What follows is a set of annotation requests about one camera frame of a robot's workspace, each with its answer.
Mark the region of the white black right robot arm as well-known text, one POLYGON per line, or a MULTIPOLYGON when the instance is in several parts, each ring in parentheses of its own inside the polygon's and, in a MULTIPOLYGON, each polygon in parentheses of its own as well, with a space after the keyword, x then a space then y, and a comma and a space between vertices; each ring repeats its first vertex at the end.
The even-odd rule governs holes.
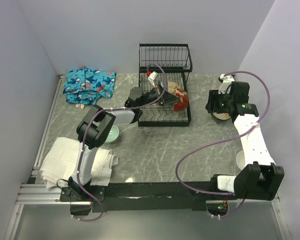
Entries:
POLYGON ((255 104, 249 103, 247 82, 222 80, 218 90, 210 90, 206 110, 211 115, 228 115, 238 134, 242 151, 236 161, 240 173, 236 176, 215 174, 209 186, 210 196, 221 199, 227 192, 240 199, 271 201, 284 178, 283 167, 271 157, 258 123, 255 104))

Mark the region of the cream bowl with brown outside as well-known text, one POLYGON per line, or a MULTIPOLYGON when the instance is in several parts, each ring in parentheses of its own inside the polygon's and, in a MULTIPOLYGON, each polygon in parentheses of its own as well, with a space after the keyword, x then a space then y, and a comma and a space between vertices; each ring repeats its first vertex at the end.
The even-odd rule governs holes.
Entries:
POLYGON ((170 94, 174 95, 176 93, 176 90, 179 89, 180 86, 173 81, 168 81, 167 82, 167 90, 170 94))

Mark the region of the black wire dish rack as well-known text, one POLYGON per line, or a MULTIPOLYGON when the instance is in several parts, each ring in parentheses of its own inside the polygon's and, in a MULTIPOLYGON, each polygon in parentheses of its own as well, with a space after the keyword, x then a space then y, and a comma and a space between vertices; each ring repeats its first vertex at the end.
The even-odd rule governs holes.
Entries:
MULTIPOLYGON (((173 88, 188 92, 193 61, 187 43, 140 43, 138 86, 149 93, 157 84, 173 94, 173 88)), ((142 109, 139 127, 188 127, 192 120, 190 106, 176 110, 177 103, 160 102, 142 109)))

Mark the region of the brown interior dark bowl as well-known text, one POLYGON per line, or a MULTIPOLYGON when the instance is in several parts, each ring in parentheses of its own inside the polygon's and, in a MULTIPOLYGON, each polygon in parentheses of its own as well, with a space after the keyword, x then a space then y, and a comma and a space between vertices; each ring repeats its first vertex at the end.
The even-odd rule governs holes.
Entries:
POLYGON ((210 115, 216 122, 220 122, 220 123, 226 122, 231 119, 231 116, 228 113, 213 112, 210 115))

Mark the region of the plain white bowl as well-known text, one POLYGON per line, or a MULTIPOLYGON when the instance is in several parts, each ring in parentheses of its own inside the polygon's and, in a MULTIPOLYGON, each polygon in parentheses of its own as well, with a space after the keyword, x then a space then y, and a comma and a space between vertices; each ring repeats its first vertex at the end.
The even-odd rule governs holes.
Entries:
POLYGON ((240 170, 243 170, 246 166, 246 158, 245 158, 245 153, 243 150, 241 150, 237 155, 236 155, 236 164, 240 170))

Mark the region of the pale green bowl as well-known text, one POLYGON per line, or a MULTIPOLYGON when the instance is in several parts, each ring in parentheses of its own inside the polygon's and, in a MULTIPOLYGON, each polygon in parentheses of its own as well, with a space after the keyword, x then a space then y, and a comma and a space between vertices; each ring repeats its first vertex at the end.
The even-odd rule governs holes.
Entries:
POLYGON ((113 125, 108 133, 108 136, 105 140, 105 143, 111 144, 114 143, 120 135, 120 129, 117 125, 113 125))

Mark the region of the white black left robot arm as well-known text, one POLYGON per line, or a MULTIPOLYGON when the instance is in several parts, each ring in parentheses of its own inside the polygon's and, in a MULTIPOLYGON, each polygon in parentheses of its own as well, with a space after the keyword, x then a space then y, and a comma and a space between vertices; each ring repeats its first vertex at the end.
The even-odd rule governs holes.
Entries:
POLYGON ((105 143, 113 125, 138 122, 143 114, 142 108, 155 103, 173 104, 178 110, 183 110, 187 108, 188 102, 189 96, 186 91, 174 87, 172 92, 169 92, 161 84, 157 84, 146 93, 140 87, 132 88, 123 107, 93 106, 76 129, 81 148, 74 172, 67 180, 72 195, 78 201, 89 197, 95 156, 105 143))

